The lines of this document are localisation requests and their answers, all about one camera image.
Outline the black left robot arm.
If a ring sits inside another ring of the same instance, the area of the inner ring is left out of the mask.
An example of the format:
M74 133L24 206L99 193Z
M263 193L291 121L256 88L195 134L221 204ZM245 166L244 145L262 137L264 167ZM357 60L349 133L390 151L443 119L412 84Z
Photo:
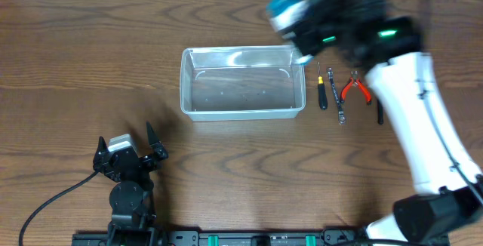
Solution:
M93 169L116 183L109 194L112 208L108 225L107 246L156 246L168 243L167 234L155 225L154 183L150 173L161 167L168 152L146 124L152 152L139 156L128 134L115 137L108 143L99 138L93 159Z

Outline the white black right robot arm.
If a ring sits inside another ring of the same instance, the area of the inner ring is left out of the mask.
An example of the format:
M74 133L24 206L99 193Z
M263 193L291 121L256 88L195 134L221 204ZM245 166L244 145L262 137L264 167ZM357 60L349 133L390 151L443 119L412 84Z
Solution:
M356 244L446 244L450 232L481 219L481 168L453 126L412 18L389 16L386 0L272 0L266 10L300 65L336 47L364 70L405 153L415 194L368 224Z

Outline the small hammer black handle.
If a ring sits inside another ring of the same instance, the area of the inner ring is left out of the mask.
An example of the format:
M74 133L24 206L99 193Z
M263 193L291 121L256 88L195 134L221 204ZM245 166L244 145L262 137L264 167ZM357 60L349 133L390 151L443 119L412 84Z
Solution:
M384 123L383 106L379 100L377 100L377 123L379 125L382 125Z

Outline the blue white screwdriver box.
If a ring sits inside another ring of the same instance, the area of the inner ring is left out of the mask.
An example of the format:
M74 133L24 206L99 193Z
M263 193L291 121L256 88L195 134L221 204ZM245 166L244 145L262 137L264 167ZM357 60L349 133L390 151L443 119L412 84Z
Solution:
M315 16L316 0L272 0L266 13L274 31L294 50L294 62L305 66L317 52L320 38Z

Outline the clear plastic container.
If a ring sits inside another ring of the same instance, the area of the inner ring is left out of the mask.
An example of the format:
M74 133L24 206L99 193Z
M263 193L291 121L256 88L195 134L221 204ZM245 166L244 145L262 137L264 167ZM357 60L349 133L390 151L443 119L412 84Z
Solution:
M288 45L187 48L180 109L193 121L295 118L306 106L304 67Z

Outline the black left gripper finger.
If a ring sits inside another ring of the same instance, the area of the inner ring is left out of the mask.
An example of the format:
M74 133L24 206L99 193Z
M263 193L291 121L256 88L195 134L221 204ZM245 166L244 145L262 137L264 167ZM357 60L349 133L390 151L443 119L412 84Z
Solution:
M103 161L103 157L105 154L109 152L106 142L102 136L99 137L97 150L94 154L94 162L99 163Z
M148 137L148 143L149 146L152 149L152 155L157 159L157 160L165 160L168 159L168 151L156 135L154 129L152 128L152 125L147 122L146 123L146 132L147 132L147 137Z

